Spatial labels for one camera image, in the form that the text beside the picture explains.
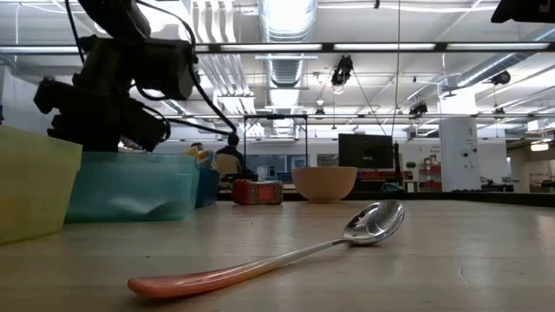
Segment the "pink bowl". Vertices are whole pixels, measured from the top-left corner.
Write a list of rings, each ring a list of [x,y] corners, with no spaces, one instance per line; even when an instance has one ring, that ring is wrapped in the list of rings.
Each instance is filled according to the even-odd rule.
[[[291,174],[301,196],[312,202],[329,203],[340,201],[351,193],[357,169],[349,166],[298,167]]]

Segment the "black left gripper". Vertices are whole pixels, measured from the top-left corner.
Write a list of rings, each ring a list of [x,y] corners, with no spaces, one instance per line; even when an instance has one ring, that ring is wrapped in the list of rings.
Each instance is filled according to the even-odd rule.
[[[79,144],[85,152],[116,152],[121,138],[152,152],[170,135],[167,121],[154,117],[128,94],[105,93],[45,78],[34,102],[43,114],[57,110],[47,129],[49,137]]]

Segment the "black overhead frame bar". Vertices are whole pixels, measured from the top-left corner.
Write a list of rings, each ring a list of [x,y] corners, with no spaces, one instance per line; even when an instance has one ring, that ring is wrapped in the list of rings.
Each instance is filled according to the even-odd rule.
[[[555,53],[555,42],[208,43],[198,54]]]

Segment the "white pillar cabinet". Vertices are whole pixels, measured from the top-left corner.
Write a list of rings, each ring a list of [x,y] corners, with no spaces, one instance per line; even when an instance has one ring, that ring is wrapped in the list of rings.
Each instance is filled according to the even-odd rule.
[[[481,189],[476,120],[443,119],[440,122],[441,181],[444,192]]]

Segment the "blue plastic bin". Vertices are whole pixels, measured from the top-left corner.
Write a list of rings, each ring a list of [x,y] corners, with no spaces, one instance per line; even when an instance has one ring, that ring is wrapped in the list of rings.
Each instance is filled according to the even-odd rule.
[[[196,208],[213,205],[219,194],[219,172],[207,167],[199,169],[199,183],[196,197]]]

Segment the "red shelf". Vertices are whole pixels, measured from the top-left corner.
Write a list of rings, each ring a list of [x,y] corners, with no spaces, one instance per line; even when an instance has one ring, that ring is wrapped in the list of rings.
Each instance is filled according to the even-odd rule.
[[[418,184],[420,192],[441,192],[441,165],[420,163],[418,166]]]

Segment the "red-to-white handled spoon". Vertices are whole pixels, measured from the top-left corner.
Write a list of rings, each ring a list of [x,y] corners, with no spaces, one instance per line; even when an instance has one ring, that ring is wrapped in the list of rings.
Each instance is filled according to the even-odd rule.
[[[379,244],[401,227],[405,214],[405,207],[400,201],[382,200],[357,213],[345,225],[343,236],[338,239],[221,270],[181,276],[135,277],[128,280],[127,286],[135,294],[151,299],[173,299],[222,289],[341,244]]]

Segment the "red tin box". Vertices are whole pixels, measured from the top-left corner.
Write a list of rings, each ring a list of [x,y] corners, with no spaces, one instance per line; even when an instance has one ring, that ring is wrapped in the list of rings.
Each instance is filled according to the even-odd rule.
[[[281,181],[239,179],[232,184],[231,197],[238,205],[280,205],[284,200],[284,186]]]

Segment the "blue yellow noodle packet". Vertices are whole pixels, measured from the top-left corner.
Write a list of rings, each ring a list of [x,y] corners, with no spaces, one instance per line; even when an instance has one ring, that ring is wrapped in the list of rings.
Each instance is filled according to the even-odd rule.
[[[217,169],[216,153],[213,150],[203,150],[198,154],[198,164],[212,170]]]

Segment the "yellow plastic bin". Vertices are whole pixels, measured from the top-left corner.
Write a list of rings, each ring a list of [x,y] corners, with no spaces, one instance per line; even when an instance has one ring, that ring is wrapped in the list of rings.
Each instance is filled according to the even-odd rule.
[[[0,244],[60,231],[82,147],[0,126]]]

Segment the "distant black workstation frame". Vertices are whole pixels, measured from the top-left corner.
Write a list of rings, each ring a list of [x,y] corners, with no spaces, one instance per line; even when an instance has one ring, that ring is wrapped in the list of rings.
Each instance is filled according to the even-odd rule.
[[[309,142],[308,142],[308,140],[309,140],[309,135],[308,135],[309,116],[307,114],[244,114],[244,115],[240,115],[239,118],[243,121],[244,125],[246,125],[246,122],[249,119],[264,119],[264,120],[286,120],[286,119],[291,119],[291,120],[293,120],[294,124],[296,124],[297,119],[303,120],[304,121],[304,126],[300,126],[299,129],[304,132],[305,165],[306,166],[310,165]],[[183,116],[181,118],[166,117],[166,120],[169,121],[170,123],[174,123],[174,124],[178,124],[178,125],[184,125],[184,126],[188,126],[188,127],[194,127],[194,128],[199,129],[199,130],[206,131],[208,133],[215,133],[217,135],[227,136],[230,133],[236,133],[237,132],[237,128],[234,126],[233,123],[231,123],[231,125],[230,125],[230,127],[231,127],[230,131],[223,131],[223,130],[219,130],[217,128],[206,127],[206,126],[202,126],[200,124],[194,124],[190,121],[186,121],[186,116]]]

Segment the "green plastic bin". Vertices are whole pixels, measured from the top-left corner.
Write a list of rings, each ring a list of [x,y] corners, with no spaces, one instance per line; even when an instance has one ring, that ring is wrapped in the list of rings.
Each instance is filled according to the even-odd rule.
[[[181,220],[195,208],[198,183],[190,155],[85,152],[65,222]]]

